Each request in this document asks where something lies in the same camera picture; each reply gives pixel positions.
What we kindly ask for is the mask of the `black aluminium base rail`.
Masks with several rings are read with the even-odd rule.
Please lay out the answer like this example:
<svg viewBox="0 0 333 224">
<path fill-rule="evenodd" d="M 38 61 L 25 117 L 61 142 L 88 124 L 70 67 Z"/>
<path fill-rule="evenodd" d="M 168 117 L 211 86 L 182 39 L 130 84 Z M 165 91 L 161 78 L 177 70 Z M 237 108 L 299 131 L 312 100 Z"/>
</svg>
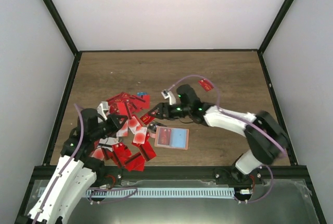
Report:
<svg viewBox="0 0 333 224">
<path fill-rule="evenodd" d="M 34 180 L 50 179 L 56 166 L 37 166 L 31 176 L 30 182 Z M 297 166 L 271 166 L 274 179 L 301 179 L 311 181 L 308 169 L 305 165 Z M 123 181 L 140 180 L 203 180 L 215 181 L 218 185 L 229 185 L 230 187 L 249 185 L 254 178 L 256 183 L 271 178 L 267 168 L 255 169 L 250 174 L 252 176 L 243 176 L 242 181 L 232 179 L 229 166 L 147 166 L 143 172 L 120 169 L 115 166 L 106 166 L 106 176 L 113 176 L 116 179 L 116 185 Z M 102 185 L 102 183 L 112 183 L 112 179 L 102 176 L 97 179 L 93 186 Z"/>
</svg>

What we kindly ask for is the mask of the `black enclosure frame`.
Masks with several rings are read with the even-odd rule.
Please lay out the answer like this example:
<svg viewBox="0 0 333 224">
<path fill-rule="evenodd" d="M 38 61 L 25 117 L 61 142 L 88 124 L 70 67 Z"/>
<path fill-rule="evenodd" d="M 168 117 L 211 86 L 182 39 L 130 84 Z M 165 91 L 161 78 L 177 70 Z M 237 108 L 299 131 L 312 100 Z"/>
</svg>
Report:
<svg viewBox="0 0 333 224">
<path fill-rule="evenodd" d="M 72 86 L 74 83 L 74 78 L 76 76 L 76 73 L 77 73 L 77 70 L 79 67 L 79 62 L 81 60 L 82 54 L 84 53 L 82 50 L 78 50 L 76 45 L 74 44 L 74 41 L 73 41 L 72 37 L 70 36 L 70 33 L 69 33 L 68 29 L 66 28 L 54 2 L 52 0 L 43 0 L 43 2 L 45 4 L 45 6 L 47 7 L 48 11 L 50 12 L 54 22 L 56 23 L 60 33 L 62 34 L 63 38 L 65 39 L 71 52 L 73 53 L 74 59 L 73 59 L 72 67 L 70 70 L 69 78 L 67 80 L 66 87 L 65 87 L 65 90 L 63 93 L 63 97 L 61 99 L 56 121 L 53 126 L 49 144 L 46 149 L 46 154 L 43 159 L 43 164 L 41 166 L 36 166 L 33 170 L 33 174 L 31 176 L 30 183 L 28 184 L 28 187 L 25 192 L 22 204 L 20 206 L 17 218 L 15 220 L 16 223 L 31 223 L 31 221 L 26 216 L 23 215 L 23 212 L 26 210 L 26 208 L 28 206 L 28 196 L 32 190 L 32 183 L 40 177 L 45 178 L 46 176 L 50 175 L 51 169 L 54 168 L 52 165 L 50 165 L 50 159 L 51 159 L 51 156 L 52 156 L 54 148 L 55 148 L 56 137 L 58 136 L 59 130 L 60 130 L 60 122 L 63 120 L 63 116 L 65 114 L 65 107 L 69 100 L 70 92 L 72 90 Z M 265 38 L 264 38 L 262 44 L 260 45 L 260 47 L 258 49 L 255 50 L 255 52 L 257 52 L 258 57 L 259 57 L 259 61 L 260 61 L 263 75 L 264 75 L 264 78 L 266 81 L 266 85 L 268 87 L 268 92 L 270 93 L 274 111 L 277 115 L 278 123 L 280 124 L 280 126 L 283 129 L 286 129 L 287 127 L 286 127 L 285 120 L 283 118 L 283 115 L 282 115 L 282 112 L 281 112 L 281 109 L 280 109 L 280 106 L 279 106 L 279 103 L 278 103 L 278 100 L 277 100 L 277 97 L 276 97 L 276 94 L 274 91 L 274 87 L 271 83 L 271 78 L 270 78 L 269 72 L 267 70 L 263 54 L 266 51 L 266 49 L 268 48 L 270 42 L 272 41 L 275 33 L 277 32 L 278 28 L 280 27 L 284 17 L 286 16 L 286 14 L 289 11 L 293 2 L 294 2 L 294 0 L 284 0 L 272 25 L 270 26 L 267 34 L 265 35 Z M 291 163 L 291 167 L 287 168 L 286 166 L 279 166 L 279 167 L 277 167 L 277 170 L 281 172 L 283 177 L 289 176 L 291 174 L 292 170 L 301 171 L 302 178 L 305 179 L 306 185 L 311 190 L 311 193 L 312 193 L 311 201 L 313 203 L 314 210 L 316 212 L 318 221 L 319 221 L 319 223 L 326 223 L 324 213 L 322 211 L 321 205 L 317 198 L 317 194 L 313 187 L 309 173 L 305 171 L 304 165 L 300 165 L 298 163 L 293 147 L 289 147 L 287 149 L 287 154 L 288 154 L 289 162 Z"/>
</svg>

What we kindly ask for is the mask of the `lone red VIP card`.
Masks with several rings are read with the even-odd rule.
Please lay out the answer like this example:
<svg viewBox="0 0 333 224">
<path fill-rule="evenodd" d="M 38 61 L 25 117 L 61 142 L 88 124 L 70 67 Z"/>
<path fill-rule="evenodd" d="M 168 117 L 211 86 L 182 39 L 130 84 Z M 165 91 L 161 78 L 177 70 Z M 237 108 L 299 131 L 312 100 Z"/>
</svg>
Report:
<svg viewBox="0 0 333 224">
<path fill-rule="evenodd" d="M 200 79 L 198 83 L 205 91 L 211 91 L 214 88 L 213 85 L 205 78 Z"/>
</svg>

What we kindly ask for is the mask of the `blue card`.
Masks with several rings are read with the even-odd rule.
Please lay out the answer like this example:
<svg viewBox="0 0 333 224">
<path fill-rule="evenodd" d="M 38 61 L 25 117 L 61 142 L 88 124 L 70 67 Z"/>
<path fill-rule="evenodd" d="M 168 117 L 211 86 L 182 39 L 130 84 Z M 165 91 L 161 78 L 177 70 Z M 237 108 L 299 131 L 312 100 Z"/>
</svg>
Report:
<svg viewBox="0 0 333 224">
<path fill-rule="evenodd" d="M 138 92 L 137 95 L 138 95 L 139 97 L 143 97 L 143 96 L 145 96 L 145 95 L 148 95 L 148 93 L 147 93 L 147 92 Z"/>
</svg>

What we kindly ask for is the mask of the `pile of red cards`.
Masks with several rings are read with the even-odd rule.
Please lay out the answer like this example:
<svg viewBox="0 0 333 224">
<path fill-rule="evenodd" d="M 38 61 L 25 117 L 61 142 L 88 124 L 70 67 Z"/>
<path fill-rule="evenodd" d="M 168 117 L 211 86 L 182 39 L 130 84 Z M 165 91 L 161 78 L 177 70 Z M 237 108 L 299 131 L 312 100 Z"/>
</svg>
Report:
<svg viewBox="0 0 333 224">
<path fill-rule="evenodd" d="M 145 163 L 156 157 L 149 138 L 148 124 L 154 120 L 148 114 L 136 114 L 150 107 L 150 96 L 146 92 L 130 95 L 125 92 L 102 101 L 97 112 L 104 120 L 110 114 L 125 115 L 123 127 L 113 136 L 95 142 L 91 156 L 100 160 L 112 160 L 118 168 L 142 172 Z"/>
</svg>

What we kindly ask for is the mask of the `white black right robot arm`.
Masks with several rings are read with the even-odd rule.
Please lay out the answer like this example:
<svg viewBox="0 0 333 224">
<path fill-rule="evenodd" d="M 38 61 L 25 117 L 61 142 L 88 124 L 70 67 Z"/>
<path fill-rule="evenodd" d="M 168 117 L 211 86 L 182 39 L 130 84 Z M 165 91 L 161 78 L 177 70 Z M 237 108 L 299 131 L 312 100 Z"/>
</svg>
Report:
<svg viewBox="0 0 333 224">
<path fill-rule="evenodd" d="M 160 102 L 148 115 L 161 120 L 178 120 L 189 117 L 194 123 L 232 131 L 246 138 L 249 150 L 231 166 L 229 174 L 235 183 L 242 184 L 250 173 L 262 165 L 271 165 L 286 155 L 289 138 L 281 126 L 266 111 L 258 114 L 239 113 L 203 102 L 188 84 L 181 85 L 173 95 L 164 90 L 166 102 Z"/>
</svg>

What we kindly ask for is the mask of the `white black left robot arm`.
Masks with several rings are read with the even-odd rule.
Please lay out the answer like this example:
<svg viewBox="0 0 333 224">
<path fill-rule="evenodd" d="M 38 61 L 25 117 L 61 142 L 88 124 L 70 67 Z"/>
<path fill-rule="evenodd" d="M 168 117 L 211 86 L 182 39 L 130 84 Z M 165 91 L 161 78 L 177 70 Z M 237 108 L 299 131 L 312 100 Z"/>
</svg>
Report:
<svg viewBox="0 0 333 224">
<path fill-rule="evenodd" d="M 104 162 L 90 154 L 96 141 L 115 135 L 128 117 L 104 116 L 93 108 L 76 110 L 78 125 L 63 144 L 56 169 L 26 223 L 67 223 L 86 190 L 106 180 Z"/>
</svg>

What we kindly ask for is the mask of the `black card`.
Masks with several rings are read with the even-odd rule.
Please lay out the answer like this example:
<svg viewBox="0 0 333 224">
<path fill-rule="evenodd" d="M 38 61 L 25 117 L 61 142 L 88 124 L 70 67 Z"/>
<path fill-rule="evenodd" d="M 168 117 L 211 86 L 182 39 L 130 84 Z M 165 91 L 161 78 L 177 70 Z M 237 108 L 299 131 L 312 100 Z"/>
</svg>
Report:
<svg viewBox="0 0 333 224">
<path fill-rule="evenodd" d="M 148 129 L 151 131 L 151 132 L 156 132 L 157 131 L 157 127 L 166 127 L 166 125 L 160 123 L 160 122 L 156 122 L 156 121 L 152 121 L 151 123 L 149 123 L 148 125 Z"/>
</svg>

